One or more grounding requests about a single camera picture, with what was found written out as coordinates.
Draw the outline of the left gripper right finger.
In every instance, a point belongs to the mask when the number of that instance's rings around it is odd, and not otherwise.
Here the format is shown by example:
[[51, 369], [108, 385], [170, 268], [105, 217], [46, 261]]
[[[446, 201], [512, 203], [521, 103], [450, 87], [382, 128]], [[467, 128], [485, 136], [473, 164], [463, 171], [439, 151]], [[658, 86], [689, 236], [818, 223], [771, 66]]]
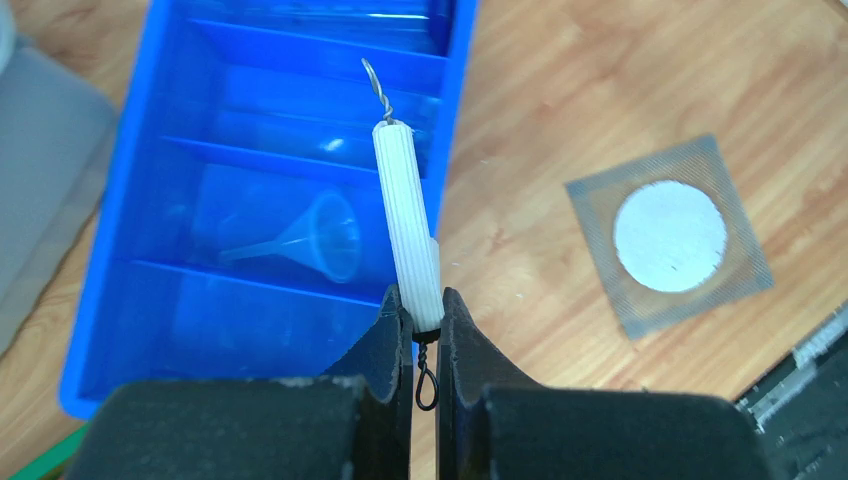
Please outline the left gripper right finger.
[[441, 479], [769, 479], [752, 422], [692, 394], [561, 389], [520, 370], [446, 289], [439, 342]]

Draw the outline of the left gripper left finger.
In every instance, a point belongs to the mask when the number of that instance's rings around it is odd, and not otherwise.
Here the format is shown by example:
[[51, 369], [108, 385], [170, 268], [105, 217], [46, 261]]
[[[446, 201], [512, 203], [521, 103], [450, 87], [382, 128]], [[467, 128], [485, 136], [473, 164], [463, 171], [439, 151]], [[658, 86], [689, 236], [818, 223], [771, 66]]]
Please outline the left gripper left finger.
[[161, 380], [117, 389], [70, 479], [405, 479], [412, 321], [397, 286], [375, 324], [314, 377]]

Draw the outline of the clay pipe triangle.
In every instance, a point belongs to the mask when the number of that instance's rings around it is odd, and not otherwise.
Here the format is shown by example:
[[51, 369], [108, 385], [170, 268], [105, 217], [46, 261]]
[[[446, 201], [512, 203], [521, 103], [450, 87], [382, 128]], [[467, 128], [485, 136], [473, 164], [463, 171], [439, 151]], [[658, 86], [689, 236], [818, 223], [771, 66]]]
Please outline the clay pipe triangle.
[[419, 345], [415, 400], [419, 409], [431, 411], [438, 404], [440, 389], [427, 365], [427, 349], [439, 339], [445, 315], [439, 245], [428, 224], [413, 130], [393, 116], [371, 63], [365, 58], [361, 63], [384, 108], [382, 120], [372, 130], [373, 145], [401, 305], [411, 319], [413, 341]]

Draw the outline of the glass round bottom tube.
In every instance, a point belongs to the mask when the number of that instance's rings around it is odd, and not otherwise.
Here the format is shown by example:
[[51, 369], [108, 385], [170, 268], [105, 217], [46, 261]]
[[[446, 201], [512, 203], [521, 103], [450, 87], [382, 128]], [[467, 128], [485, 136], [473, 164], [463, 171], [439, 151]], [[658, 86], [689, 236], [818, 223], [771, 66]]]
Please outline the glass round bottom tube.
[[312, 158], [371, 157], [373, 126], [226, 110], [211, 134], [234, 146]]

